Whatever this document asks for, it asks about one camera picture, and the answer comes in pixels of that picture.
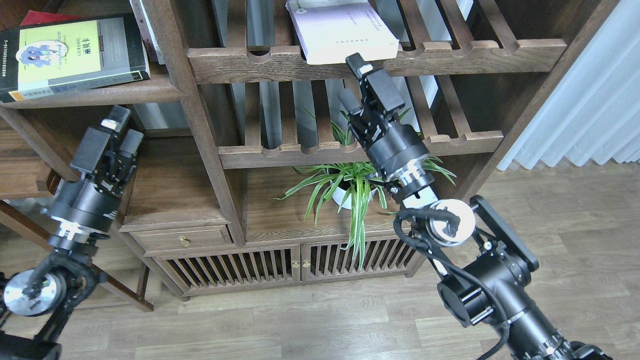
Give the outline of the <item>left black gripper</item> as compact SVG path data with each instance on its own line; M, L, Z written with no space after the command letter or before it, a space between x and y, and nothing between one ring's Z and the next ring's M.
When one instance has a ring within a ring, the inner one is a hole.
M124 187L135 172L137 153L144 139L144 133L137 130L126 132L116 161L118 171L124 171L125 177L115 177L116 182L110 184L116 148L130 116L130 109L114 105L98 126L87 128L70 164L82 177L77 182L65 183L48 210L50 218L59 222L51 237L58 240L110 238L109 228L118 215Z

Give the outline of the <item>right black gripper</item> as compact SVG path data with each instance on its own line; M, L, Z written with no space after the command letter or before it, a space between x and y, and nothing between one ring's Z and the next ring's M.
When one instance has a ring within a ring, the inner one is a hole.
M338 91L346 119L355 139L375 169L372 180L384 187L425 187L434 176L424 169L429 152L411 125L402 124L399 114L406 103L386 69L375 69L361 54L346 57L356 76L361 102L348 88ZM367 109L380 122L369 121Z

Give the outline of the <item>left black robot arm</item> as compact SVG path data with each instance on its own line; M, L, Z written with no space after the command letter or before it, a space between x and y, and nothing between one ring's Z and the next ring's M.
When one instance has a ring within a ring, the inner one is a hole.
M126 128L131 112L114 105L98 126L89 127L71 161L78 181L62 185L48 210L58 221L48 243L52 251L42 262L3 279L2 309L23 317L49 315L32 338L1 333L3 360L57 360L57 342L75 308L87 299L105 273L91 267L98 247L121 207L127 183L137 169L137 153L144 135Z

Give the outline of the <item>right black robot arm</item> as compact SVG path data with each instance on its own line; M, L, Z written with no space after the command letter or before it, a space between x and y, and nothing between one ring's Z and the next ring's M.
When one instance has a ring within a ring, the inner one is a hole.
M411 125L399 121L405 106L386 70L359 54L346 57L361 101L343 89L339 98L349 128L400 209L393 227L408 246L430 260L446 309L464 327L484 322L499 333L486 360L508 346L515 360L607 360L598 346L568 341L526 293L538 259L482 196L468 202L438 199L429 152Z

